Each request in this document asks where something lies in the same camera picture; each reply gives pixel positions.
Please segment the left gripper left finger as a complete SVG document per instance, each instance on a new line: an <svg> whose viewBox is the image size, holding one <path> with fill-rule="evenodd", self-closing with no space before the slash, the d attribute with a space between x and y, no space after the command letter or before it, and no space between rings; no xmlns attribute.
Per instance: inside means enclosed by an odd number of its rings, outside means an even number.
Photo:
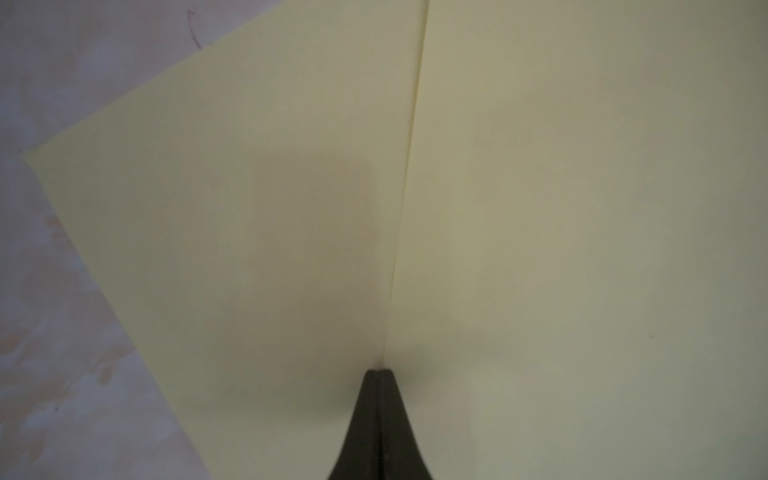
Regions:
<svg viewBox="0 0 768 480"><path fill-rule="evenodd" d="M330 480L378 479L380 470L379 371L363 378Z"/></svg>

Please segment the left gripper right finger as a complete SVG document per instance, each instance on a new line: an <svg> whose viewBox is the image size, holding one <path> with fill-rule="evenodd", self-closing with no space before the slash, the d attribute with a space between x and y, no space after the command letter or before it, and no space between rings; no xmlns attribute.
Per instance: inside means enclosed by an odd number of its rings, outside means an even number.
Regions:
<svg viewBox="0 0 768 480"><path fill-rule="evenodd" d="M432 480L412 430L396 378L379 371L380 478Z"/></svg>

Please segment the yellow paper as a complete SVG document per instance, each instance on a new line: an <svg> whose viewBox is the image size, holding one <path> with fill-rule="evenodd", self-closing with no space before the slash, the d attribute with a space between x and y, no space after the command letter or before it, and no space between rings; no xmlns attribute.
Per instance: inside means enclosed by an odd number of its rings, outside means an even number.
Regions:
<svg viewBox="0 0 768 480"><path fill-rule="evenodd" d="M26 157L216 479L325 479L380 362L422 1L282 1Z"/></svg>
<svg viewBox="0 0 768 480"><path fill-rule="evenodd" d="M767 475L767 5L433 1L387 365L436 479Z"/></svg>

